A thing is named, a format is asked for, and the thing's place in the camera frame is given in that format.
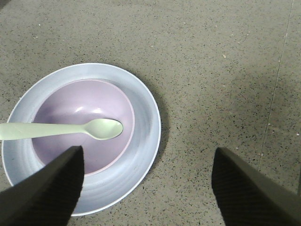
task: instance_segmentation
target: purple bowl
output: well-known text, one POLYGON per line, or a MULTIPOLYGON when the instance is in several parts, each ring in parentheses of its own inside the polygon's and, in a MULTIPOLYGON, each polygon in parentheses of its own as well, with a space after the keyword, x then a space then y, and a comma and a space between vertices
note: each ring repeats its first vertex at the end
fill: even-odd
POLYGON ((101 80, 78 80, 53 92, 37 111, 33 122, 84 124, 93 119, 109 118, 122 123, 122 133, 99 141, 86 134, 66 134, 33 138, 37 157, 48 164, 73 145, 84 149, 85 175, 111 166, 128 147, 135 127, 133 107, 115 85, 101 80))

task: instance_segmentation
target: spoon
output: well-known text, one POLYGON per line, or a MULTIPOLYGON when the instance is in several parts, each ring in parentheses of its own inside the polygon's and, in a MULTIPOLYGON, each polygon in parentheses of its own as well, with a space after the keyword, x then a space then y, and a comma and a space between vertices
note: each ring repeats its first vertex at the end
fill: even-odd
POLYGON ((118 136, 122 130, 122 124, 113 119, 94 119, 82 125, 8 122, 0 124, 0 140, 71 133, 85 133, 96 140, 108 140, 118 136))

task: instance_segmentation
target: plate rim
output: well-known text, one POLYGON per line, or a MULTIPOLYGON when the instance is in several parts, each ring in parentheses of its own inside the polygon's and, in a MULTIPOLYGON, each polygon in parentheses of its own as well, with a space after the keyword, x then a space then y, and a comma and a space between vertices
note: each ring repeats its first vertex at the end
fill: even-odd
MULTIPOLYGON (((81 66, 81 65, 102 65, 102 66, 106 66, 106 67, 113 67, 115 69, 118 69, 118 70, 121 70, 127 74, 129 74, 130 76, 132 76, 135 80, 137 80, 137 82, 139 82, 143 88, 148 92, 148 95, 151 97, 152 99, 152 102, 155 106, 155 109, 156 109, 156 115, 157 115, 157 118, 158 118, 158 141, 157 141, 157 144, 156 144, 156 148, 155 148, 155 152, 154 152, 154 155, 152 157, 152 159, 150 160, 150 163, 148 165, 148 167, 146 168, 146 170, 144 171, 143 175, 139 178, 139 180, 137 180, 137 182, 131 187, 131 189, 129 189, 124 195, 122 195, 121 197, 119 197, 118 199, 116 199, 115 201, 101 207, 101 208, 97 208, 95 210, 91 210, 91 211, 86 211, 86 212, 81 212, 81 213, 72 213, 72 217, 75 217, 75 216, 84 216, 84 215, 88 215, 88 214, 92 214, 92 213, 96 213, 96 212, 99 212, 99 211, 102 211, 116 203, 118 203, 119 201, 121 201, 122 199, 124 199, 126 196, 128 196, 141 182, 142 180, 145 178, 145 176, 147 175, 147 173, 150 171, 153 163, 154 163, 154 160, 157 156, 157 153, 158 153, 158 149, 159 149, 159 145, 160 145, 160 140, 161 140, 161 135, 162 135, 162 128, 161 128, 161 117, 160 117, 160 112, 159 112, 159 109, 158 109, 158 105, 157 105, 157 102, 154 98, 154 96, 152 95, 152 93, 150 92, 150 90, 147 88, 147 86, 139 79, 137 78, 135 75, 133 75, 131 72, 123 69, 123 68, 120 68, 120 67, 117 67, 117 66, 114 66, 114 65, 109 65, 109 64, 104 64, 104 63, 81 63, 81 64, 75 64, 75 65, 70 65, 70 66, 67 66, 67 67, 63 67, 63 68, 60 68, 48 75, 46 75, 45 77, 41 78, 40 80, 38 80, 35 84, 33 84, 23 95, 22 97, 19 99, 19 101, 16 103, 16 105, 14 106, 14 108, 12 109, 9 117, 8 117, 8 120, 7 122, 10 121, 14 111, 16 110, 16 108, 18 107, 19 103, 23 100, 23 98, 27 95, 28 92, 30 92, 38 83, 40 83, 42 80, 52 76, 53 74, 55 73, 58 73, 59 71, 61 70, 65 70, 67 68, 70 68, 70 67, 76 67, 76 66, 81 66)), ((4 161, 4 144, 5 144, 5 141, 2 142, 1 144, 1 153, 2 153, 2 164, 3 164, 3 168, 4 168, 4 171, 5 171, 5 174, 6 174, 6 177, 10 183, 11 186, 13 186, 14 184, 12 183, 9 175, 8 175, 8 171, 7 171, 7 168, 6 168, 6 165, 5 165, 5 161, 4 161)))

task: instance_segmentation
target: plate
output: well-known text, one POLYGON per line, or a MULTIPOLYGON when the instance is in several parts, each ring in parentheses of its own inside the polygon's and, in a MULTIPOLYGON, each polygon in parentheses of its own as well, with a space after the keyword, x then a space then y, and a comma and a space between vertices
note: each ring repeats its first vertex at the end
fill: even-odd
MULTIPOLYGON (((19 100, 8 122, 32 122, 37 109, 54 90, 82 79, 105 80, 120 88, 133 106, 135 129, 128 148, 113 165, 85 177, 72 216, 98 212, 131 193, 149 171, 161 136, 158 106, 148 88, 126 70, 100 63, 68 66, 41 79, 19 100)), ((31 139, 3 141, 2 160, 12 186, 43 167, 34 153, 31 139)))

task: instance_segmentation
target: speckled gray floor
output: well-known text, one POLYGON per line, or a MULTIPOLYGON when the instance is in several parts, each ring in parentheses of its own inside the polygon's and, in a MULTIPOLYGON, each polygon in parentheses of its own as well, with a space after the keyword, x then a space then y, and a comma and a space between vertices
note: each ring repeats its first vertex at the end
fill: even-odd
POLYGON ((300 193, 300 1, 126 2, 0 3, 0 122, 39 79, 81 62, 135 74, 161 111, 162 146, 143 182, 69 226, 224 225, 210 182, 218 146, 300 193))

